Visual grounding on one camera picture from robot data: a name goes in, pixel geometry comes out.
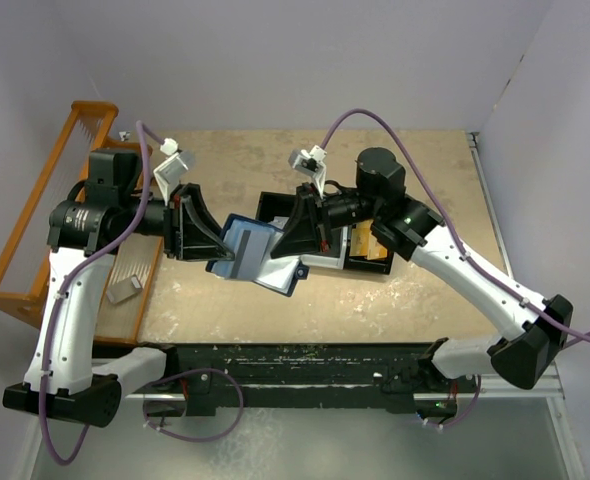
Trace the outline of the blue leather card holder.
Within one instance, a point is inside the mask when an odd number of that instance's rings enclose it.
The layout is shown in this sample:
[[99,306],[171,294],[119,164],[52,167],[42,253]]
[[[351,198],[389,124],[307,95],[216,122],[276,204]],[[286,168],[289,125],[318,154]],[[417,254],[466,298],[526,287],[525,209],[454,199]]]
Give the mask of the blue leather card holder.
[[298,282],[308,278],[309,267],[298,255],[271,257],[271,250],[282,235],[283,231],[274,225],[230,214],[220,238],[234,258],[210,261],[206,271],[226,280],[252,282],[290,297]]

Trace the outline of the grey card with stripe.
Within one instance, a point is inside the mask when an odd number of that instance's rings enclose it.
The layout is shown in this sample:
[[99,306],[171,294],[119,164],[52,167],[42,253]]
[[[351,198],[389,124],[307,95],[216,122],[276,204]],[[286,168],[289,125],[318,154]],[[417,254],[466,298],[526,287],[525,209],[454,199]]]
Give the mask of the grey card with stripe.
[[261,269],[270,240],[271,233],[266,230],[244,229],[235,253],[231,277],[241,281],[254,280]]

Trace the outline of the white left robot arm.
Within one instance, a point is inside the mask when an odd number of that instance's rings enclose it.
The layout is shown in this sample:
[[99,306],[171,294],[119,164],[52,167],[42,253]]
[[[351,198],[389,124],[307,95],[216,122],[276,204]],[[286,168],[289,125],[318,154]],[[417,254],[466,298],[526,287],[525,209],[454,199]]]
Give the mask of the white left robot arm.
[[179,365],[168,347],[136,347],[101,367],[92,366],[100,305],[120,245],[133,233],[163,241],[179,261],[230,260],[221,228],[207,210],[199,185],[158,178],[168,199],[138,186],[146,165],[122,148],[89,155],[78,182],[49,216],[50,282],[38,345],[22,382],[5,388],[2,404],[16,411],[105,427],[122,398],[152,385],[177,387]]

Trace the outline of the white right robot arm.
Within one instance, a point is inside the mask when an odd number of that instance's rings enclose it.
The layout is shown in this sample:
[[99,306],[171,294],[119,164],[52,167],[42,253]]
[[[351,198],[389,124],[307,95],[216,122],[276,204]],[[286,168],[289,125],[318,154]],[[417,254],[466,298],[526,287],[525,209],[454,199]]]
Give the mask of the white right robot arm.
[[442,391],[465,375],[497,374],[517,388],[532,389],[565,346],[572,304],[560,294],[545,298],[518,285],[462,243],[442,216],[407,194],[405,169],[390,150],[363,150],[355,187],[338,187],[333,194],[324,191],[325,157],[319,146],[291,153],[291,168],[310,180],[296,189],[272,258],[326,252],[332,231],[369,221],[388,252],[440,278],[497,330],[488,337],[435,341],[418,360],[421,383]]

